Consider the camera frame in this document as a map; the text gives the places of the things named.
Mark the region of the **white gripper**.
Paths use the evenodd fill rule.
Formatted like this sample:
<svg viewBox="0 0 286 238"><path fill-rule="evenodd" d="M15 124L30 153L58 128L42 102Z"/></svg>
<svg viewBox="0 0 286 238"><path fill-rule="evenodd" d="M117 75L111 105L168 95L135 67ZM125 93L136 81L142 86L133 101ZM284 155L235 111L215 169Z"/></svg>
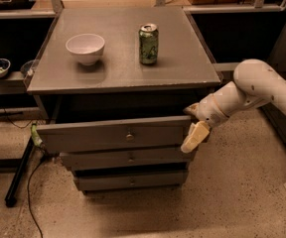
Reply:
<svg viewBox="0 0 286 238"><path fill-rule="evenodd" d="M199 103L186 107L183 112L200 120L191 124L188 135L181 146L181 151L186 154L192 152L210 134L211 128L228 120L228 117L220 110L213 94L208 95Z"/></svg>

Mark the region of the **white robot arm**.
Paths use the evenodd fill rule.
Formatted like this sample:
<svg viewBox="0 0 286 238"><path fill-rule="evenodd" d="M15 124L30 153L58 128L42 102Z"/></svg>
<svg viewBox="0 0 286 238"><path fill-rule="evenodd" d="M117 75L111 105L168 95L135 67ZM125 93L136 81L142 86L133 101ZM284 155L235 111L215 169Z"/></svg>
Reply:
<svg viewBox="0 0 286 238"><path fill-rule="evenodd" d="M233 81L184 109L194 116L181 151L192 152L210 130L238 111L272 103L286 116L286 79L260 59L246 59L234 69Z"/></svg>

